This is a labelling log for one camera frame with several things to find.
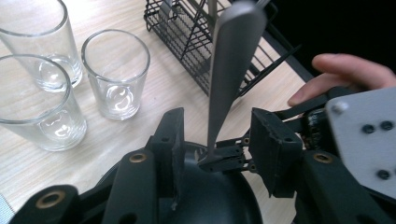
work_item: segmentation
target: human hand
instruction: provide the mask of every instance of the human hand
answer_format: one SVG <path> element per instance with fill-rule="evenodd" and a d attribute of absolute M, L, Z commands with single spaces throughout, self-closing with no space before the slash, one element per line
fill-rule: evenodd
<path fill-rule="evenodd" d="M 309 80 L 288 100 L 297 105 L 335 86 L 354 91 L 396 87 L 396 76 L 386 66 L 349 54 L 319 54 L 312 65 L 322 74 Z"/>

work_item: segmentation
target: wooden table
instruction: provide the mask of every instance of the wooden table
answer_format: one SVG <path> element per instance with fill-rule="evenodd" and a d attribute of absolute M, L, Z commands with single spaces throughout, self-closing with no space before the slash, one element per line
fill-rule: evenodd
<path fill-rule="evenodd" d="M 64 0 L 78 51 L 91 34 L 121 29 L 141 38 L 151 54 L 142 105 L 124 121 L 103 118 L 86 77 L 74 88 L 88 131 L 82 142 L 64 152 L 48 152 L 0 128 L 0 193 L 18 211 L 39 190 L 68 184 L 84 192 L 95 186 L 106 171 L 132 150 L 143 147 L 154 134 L 164 112 L 185 108 L 186 141 L 205 145 L 208 98 L 158 36 L 148 32 L 143 20 L 146 1 Z M 0 56 L 9 54 L 0 42 Z M 218 140 L 242 136 L 249 127 L 252 107 L 266 110 L 287 108 L 287 100 L 304 82 L 282 63 L 244 97 L 237 99 L 225 120 Z M 244 174 L 262 210 L 264 223 L 290 223 L 295 215 L 293 200 L 268 198 L 258 175 Z"/>

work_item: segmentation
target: black wire rack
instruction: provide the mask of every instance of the black wire rack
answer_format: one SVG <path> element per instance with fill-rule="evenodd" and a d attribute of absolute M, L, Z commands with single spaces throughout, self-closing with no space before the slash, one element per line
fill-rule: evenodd
<path fill-rule="evenodd" d="M 230 5 L 228 1 L 218 1 L 218 14 Z M 207 14 L 206 0 L 147 0 L 144 19 L 147 29 L 157 34 L 208 94 L 212 37 L 208 27 L 211 18 Z M 276 38 L 284 41 L 281 34 L 276 34 Z M 238 96 L 246 94 L 297 50 L 291 46 L 288 48 L 283 55 L 273 56 L 259 44 Z"/>

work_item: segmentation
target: empty glass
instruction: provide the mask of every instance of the empty glass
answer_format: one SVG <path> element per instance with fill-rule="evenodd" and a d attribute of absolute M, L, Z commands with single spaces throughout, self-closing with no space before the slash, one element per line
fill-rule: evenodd
<path fill-rule="evenodd" d="M 83 67 L 65 4 L 61 0 L 1 0 L 0 8 L 0 39 L 7 48 L 13 54 L 52 59 L 77 86 Z"/>
<path fill-rule="evenodd" d="M 100 113 L 110 119 L 133 116 L 149 70 L 146 45 L 128 32 L 104 30 L 84 42 L 81 55 Z"/>
<path fill-rule="evenodd" d="M 64 69 L 48 58 L 0 58 L 0 125 L 50 151 L 75 147 L 87 130 Z"/>

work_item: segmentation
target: table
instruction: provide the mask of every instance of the table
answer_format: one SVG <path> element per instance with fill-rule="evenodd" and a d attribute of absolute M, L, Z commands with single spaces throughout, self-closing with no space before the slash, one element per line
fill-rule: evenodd
<path fill-rule="evenodd" d="M 76 44 L 91 34 L 121 29 L 141 38 L 151 54 L 142 105 L 137 114 L 124 121 L 103 118 L 86 77 L 74 88 L 88 131 L 75 148 L 48 152 L 0 128 L 0 193 L 18 211 L 33 194 L 53 186 L 68 184 L 80 193 L 91 189 L 122 156 L 143 147 L 154 134 L 164 112 L 185 109 L 186 141 L 205 145 L 208 98 L 178 60 L 143 20 L 145 0 L 64 0 Z M 9 54 L 0 43 L 0 56 Z M 218 140 L 242 136 L 249 127 L 252 107 L 274 111 L 288 108 L 286 102 L 304 82 L 282 63 L 270 76 L 244 97 L 237 99 L 224 122 Z M 293 199 L 268 198 L 261 178 L 244 174 L 257 196 L 264 223 L 290 223 L 295 216 Z"/>

